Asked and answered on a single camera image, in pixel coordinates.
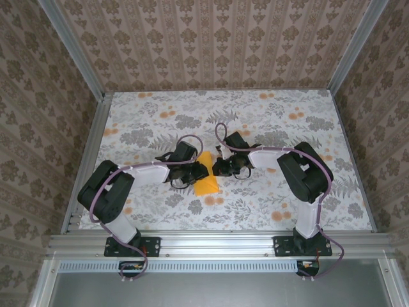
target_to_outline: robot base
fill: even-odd
[[[332,256],[331,243],[321,233],[305,239],[295,228],[293,235],[273,237],[273,245],[277,257]]]
[[[137,237],[129,243],[131,246],[139,248],[147,257],[159,257],[160,237]],[[107,238],[105,243],[105,257],[140,257],[140,254],[133,249],[122,246],[112,237]]]

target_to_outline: wall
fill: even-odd
[[[24,306],[59,233],[91,96],[39,4],[0,2],[0,306]]]
[[[389,0],[336,94],[375,221],[409,286],[409,1]]]
[[[58,0],[106,91],[325,88],[369,0]]]

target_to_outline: floral tablecloth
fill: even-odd
[[[323,204],[326,230],[371,230],[338,116],[327,90],[166,91],[115,93],[96,165],[152,161],[194,133],[217,156],[217,122],[252,145],[294,146],[306,141],[334,173]],[[199,146],[195,139],[188,142]],[[217,194],[196,197],[193,187],[169,184],[133,188],[123,209],[142,230],[289,230],[299,201],[279,168],[255,169],[247,180],[217,177]],[[80,228],[91,224],[84,211]]]

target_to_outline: yellow sponge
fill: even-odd
[[[219,191],[219,185],[217,184],[216,177],[213,176],[213,161],[210,152],[203,152],[197,160],[207,167],[209,175],[193,185],[195,195],[202,196],[217,193]]]

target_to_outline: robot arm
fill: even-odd
[[[295,149],[314,157],[334,179],[328,166],[310,144],[301,142]],[[302,202],[298,204],[298,219],[295,230],[305,239],[318,233],[318,196],[328,188],[328,181],[322,170],[312,161],[294,152],[273,152],[258,150],[249,154],[254,168],[277,168],[279,166],[293,194]]]
[[[208,176],[208,170],[203,164],[194,161],[192,157],[197,150],[192,145],[180,141],[174,152],[157,157],[160,162],[152,162],[121,171],[108,182],[102,190],[93,209],[93,215],[103,223],[120,241],[131,246],[139,246],[141,234],[132,226],[122,213],[131,187],[141,187],[146,184],[161,184],[180,180],[188,187]],[[103,161],[95,170],[85,186],[78,194],[78,202],[90,210],[91,204],[104,182],[119,168],[110,160]]]
[[[316,225],[319,208],[316,199],[328,188],[328,180],[323,171],[313,161],[302,157],[298,153],[258,149],[259,144],[249,146],[238,132],[227,136],[223,142],[233,148],[250,150],[246,152],[231,149],[230,153],[227,153],[226,149],[223,151],[223,149],[217,147],[217,150],[222,152],[223,158],[217,159],[213,166],[213,173],[216,176],[236,176],[243,167],[248,169],[278,169],[280,167],[289,188],[302,201],[298,205],[298,220],[295,230],[304,239],[313,238],[318,233]],[[301,142],[295,146],[295,150],[316,159],[325,168],[330,179],[334,179],[328,166],[310,144]]]

